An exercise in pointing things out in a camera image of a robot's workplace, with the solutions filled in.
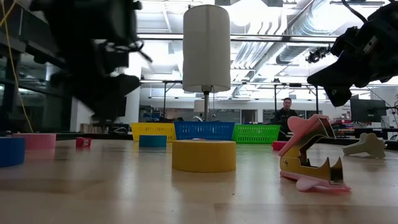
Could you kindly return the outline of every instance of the person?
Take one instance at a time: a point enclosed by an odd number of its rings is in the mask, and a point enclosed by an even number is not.
[[[296,111],[290,109],[291,106],[292,106],[292,99],[290,99],[289,97],[284,98],[284,107],[276,112],[275,118],[273,120],[274,124],[280,125],[280,131],[282,131],[284,134],[290,132],[290,129],[287,126],[288,118],[291,116],[297,116]]]

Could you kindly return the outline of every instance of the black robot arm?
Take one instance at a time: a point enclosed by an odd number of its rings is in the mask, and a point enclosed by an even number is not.
[[[351,86],[362,88],[369,82],[387,82],[398,75],[396,14],[398,2],[392,1],[371,14],[367,20],[362,18],[364,24],[360,29],[347,29],[330,50],[338,60],[308,77],[308,83],[323,86],[331,103],[342,106],[351,98]]]
[[[129,53],[141,52],[136,11],[132,0],[33,0],[31,11],[42,11],[68,70],[52,76],[52,83],[67,82],[74,97],[100,120],[114,120],[118,104],[139,87],[129,75],[110,77],[117,67],[129,66]]]

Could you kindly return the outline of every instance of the computer monitor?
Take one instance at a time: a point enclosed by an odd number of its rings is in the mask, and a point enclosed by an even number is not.
[[[358,100],[350,99],[351,121],[355,122],[381,122],[381,116],[387,115],[384,100]]]

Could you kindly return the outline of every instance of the yellow cable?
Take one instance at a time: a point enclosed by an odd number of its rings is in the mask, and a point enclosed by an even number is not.
[[[21,93],[19,92],[18,78],[17,78],[17,73],[15,71],[14,60],[12,58],[12,49],[11,49],[11,44],[10,44],[10,38],[9,38],[9,35],[8,35],[7,16],[10,14],[10,12],[11,12],[12,8],[15,6],[16,2],[17,1],[14,1],[12,3],[12,6],[10,7],[10,9],[8,10],[7,13],[6,13],[6,9],[4,7],[4,2],[1,4],[2,5],[2,14],[3,14],[4,18],[0,22],[0,27],[2,26],[3,23],[6,25],[6,38],[7,38],[7,44],[8,44],[8,51],[9,51],[10,59],[11,59],[12,72],[13,72],[14,78],[15,78],[15,86],[17,87],[17,93],[18,93],[18,96],[19,96],[19,101],[21,102],[22,109],[24,110],[25,118],[26,118],[27,123],[29,125],[30,131],[33,133],[32,125],[31,125],[31,123],[29,121],[29,117],[27,116],[27,113],[26,113],[26,110],[25,110],[24,101],[22,100]]]
[[[4,9],[4,1],[2,0],[2,7],[3,7],[3,11],[5,11]],[[6,14],[3,13],[3,19],[0,22],[0,27],[2,26],[2,24],[7,20],[8,15],[10,14],[10,12],[12,11],[12,9],[14,8],[14,6],[17,4],[17,1],[14,1],[10,7],[10,9],[8,10],[8,12]]]

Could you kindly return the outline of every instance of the desk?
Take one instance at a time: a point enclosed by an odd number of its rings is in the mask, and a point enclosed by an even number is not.
[[[356,128],[354,130],[355,138],[359,138],[362,133],[374,133],[377,137],[388,139],[388,133],[398,133],[398,128]]]
[[[353,189],[333,194],[298,192],[279,177],[270,145],[238,144],[236,151],[236,171],[201,174],[173,170],[171,144],[159,153],[132,141],[94,140],[86,151],[58,142],[53,159],[1,170],[1,223],[397,223],[396,152],[342,157]],[[308,151],[317,165],[342,155],[341,146],[327,144]]]

